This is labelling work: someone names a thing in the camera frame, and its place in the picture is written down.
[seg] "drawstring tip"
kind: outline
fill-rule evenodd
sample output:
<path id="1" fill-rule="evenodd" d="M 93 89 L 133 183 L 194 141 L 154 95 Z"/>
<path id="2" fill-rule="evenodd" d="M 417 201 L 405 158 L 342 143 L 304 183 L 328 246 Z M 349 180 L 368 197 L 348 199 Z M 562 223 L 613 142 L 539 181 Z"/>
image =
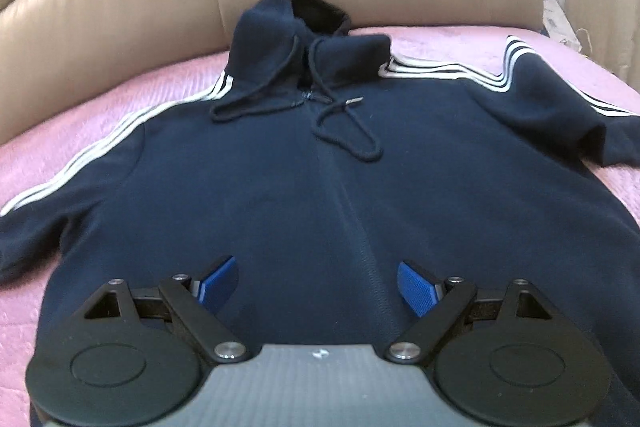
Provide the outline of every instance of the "drawstring tip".
<path id="1" fill-rule="evenodd" d="M 350 98 L 349 100 L 345 100 L 344 105 L 351 105 L 352 103 L 360 103 L 364 100 L 364 96 L 359 96 L 357 98 Z"/>

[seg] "metal bolt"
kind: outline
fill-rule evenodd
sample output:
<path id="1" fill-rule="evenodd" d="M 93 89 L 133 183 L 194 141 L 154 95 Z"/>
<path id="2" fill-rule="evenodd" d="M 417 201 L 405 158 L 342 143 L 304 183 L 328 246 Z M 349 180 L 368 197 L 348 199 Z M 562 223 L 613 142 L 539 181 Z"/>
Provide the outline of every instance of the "metal bolt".
<path id="1" fill-rule="evenodd" d="M 175 282 L 179 282 L 182 286 L 191 290 L 191 276 L 186 273 L 177 273 L 171 277 Z"/>
<path id="2" fill-rule="evenodd" d="M 398 342 L 389 347 L 389 355 L 396 360 L 414 360 L 420 356 L 420 347 L 411 342 Z"/>
<path id="3" fill-rule="evenodd" d="M 235 360 L 246 353 L 246 347 L 239 342 L 223 342 L 218 344 L 214 351 L 221 359 Z"/>

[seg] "white stripe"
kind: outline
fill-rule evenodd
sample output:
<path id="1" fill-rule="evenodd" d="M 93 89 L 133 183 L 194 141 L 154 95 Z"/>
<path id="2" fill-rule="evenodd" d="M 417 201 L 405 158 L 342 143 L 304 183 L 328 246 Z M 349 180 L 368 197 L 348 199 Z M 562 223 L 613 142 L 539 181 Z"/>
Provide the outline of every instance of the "white stripe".
<path id="1" fill-rule="evenodd" d="M 387 78 L 434 78 L 441 80 L 457 80 L 465 78 L 494 92 L 506 92 L 511 87 L 513 70 L 518 59 L 522 57 L 522 55 L 535 54 L 535 51 L 524 44 L 524 42 L 516 39 L 510 39 L 509 41 L 510 44 L 507 46 L 504 54 L 504 71 L 498 76 L 487 72 L 479 73 L 475 68 L 469 68 L 464 64 L 456 64 L 454 62 L 440 63 L 438 66 L 431 69 L 420 68 L 420 71 L 422 72 L 418 72 L 418 69 L 416 69 L 412 70 L 413 72 L 407 71 L 396 73 L 394 71 L 383 69 L 380 71 L 380 75 Z M 449 73 L 444 73 L 442 71 L 454 68 L 458 68 L 458 71 Z"/>
<path id="2" fill-rule="evenodd" d="M 528 49 L 529 51 L 527 51 L 526 53 L 533 53 L 537 55 L 537 53 L 533 49 L 529 48 L 524 42 L 520 41 L 519 39 L 510 37 L 507 39 L 507 42 L 509 44 L 504 54 L 503 71 L 513 71 L 516 60 L 524 55 L 524 53 L 516 52 L 515 54 L 513 54 L 513 58 L 510 58 L 510 54 L 513 53 L 513 51 L 518 47 Z M 490 87 L 491 85 L 500 87 L 504 86 L 507 82 L 509 83 L 509 85 L 511 85 L 512 74 L 513 73 L 505 75 L 503 73 L 496 76 L 494 74 L 491 74 L 489 71 L 479 70 L 478 68 L 470 66 L 469 64 L 462 64 L 458 62 L 443 62 L 438 60 L 425 60 L 421 58 L 405 57 L 404 55 L 398 54 L 392 57 L 389 65 L 380 71 L 380 76 L 384 76 L 387 78 L 439 78 L 443 80 L 456 80 L 464 78 L 467 80 L 472 80 L 491 90 L 495 90 Z M 563 78 L 562 80 L 567 83 L 569 87 L 571 87 L 583 99 L 585 99 L 591 105 L 593 110 L 604 116 L 639 116 L 634 112 L 624 109 L 623 107 L 618 107 L 617 105 L 613 105 L 612 103 L 597 100 L 584 91 L 578 89 L 578 87 L 575 87 L 574 84 L 570 83 L 565 78 Z"/>
<path id="3" fill-rule="evenodd" d="M 7 204 L 5 204 L 5 206 L 2 207 L 2 209 L 0 209 L 0 217 L 5 216 L 11 210 L 20 208 L 28 203 L 33 203 L 33 201 L 39 201 L 54 193 L 56 190 L 59 190 L 59 188 L 63 187 L 63 185 L 71 180 L 73 176 L 78 174 L 83 167 L 91 163 L 93 160 L 107 154 L 111 149 L 116 147 L 117 144 L 121 143 L 127 136 L 129 136 L 137 127 L 145 123 L 145 121 L 150 120 L 176 105 L 222 98 L 229 92 L 232 85 L 233 77 L 225 74 L 223 71 L 213 86 L 207 87 L 207 89 L 201 92 L 192 94 L 182 100 L 165 102 L 156 107 L 145 107 L 127 114 L 106 137 L 78 152 L 60 172 L 52 177 L 52 179 L 43 184 L 28 188 L 18 194 L 15 198 L 12 198 Z"/>

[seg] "quilted fabric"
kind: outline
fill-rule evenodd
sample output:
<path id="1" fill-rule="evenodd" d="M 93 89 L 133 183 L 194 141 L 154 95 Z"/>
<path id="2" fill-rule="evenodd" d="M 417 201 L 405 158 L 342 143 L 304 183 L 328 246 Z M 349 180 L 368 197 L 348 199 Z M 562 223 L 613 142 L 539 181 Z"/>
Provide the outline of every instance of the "quilted fabric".
<path id="1" fill-rule="evenodd" d="M 368 28 L 358 33 L 381 31 L 391 35 L 396 52 L 466 62 L 492 73 L 500 73 L 505 38 L 514 34 L 580 89 L 640 113 L 640 95 L 633 89 L 586 58 L 533 32 L 447 26 Z M 143 74 L 0 147 L 0 206 L 52 177 L 79 150 L 108 134 L 127 113 L 203 90 L 215 82 L 225 64 L 226 54 L 217 54 Z M 640 222 L 640 169 L 590 167 Z M 53 254 L 28 276 L 0 287 L 0 427 L 29 424 L 24 370 L 33 352 L 42 294 L 55 265 Z"/>

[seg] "screw head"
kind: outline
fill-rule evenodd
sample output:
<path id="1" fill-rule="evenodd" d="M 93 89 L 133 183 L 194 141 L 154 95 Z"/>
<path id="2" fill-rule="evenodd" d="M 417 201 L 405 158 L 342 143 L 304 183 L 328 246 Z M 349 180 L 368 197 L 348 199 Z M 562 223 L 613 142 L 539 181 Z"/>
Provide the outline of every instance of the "screw head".
<path id="1" fill-rule="evenodd" d="M 218 344 L 214 351 L 221 359 L 235 360 L 246 353 L 246 347 L 239 342 L 223 342 Z"/>
<path id="2" fill-rule="evenodd" d="M 389 347 L 389 355 L 396 360 L 415 360 L 420 356 L 420 347 L 411 342 L 398 342 Z"/>

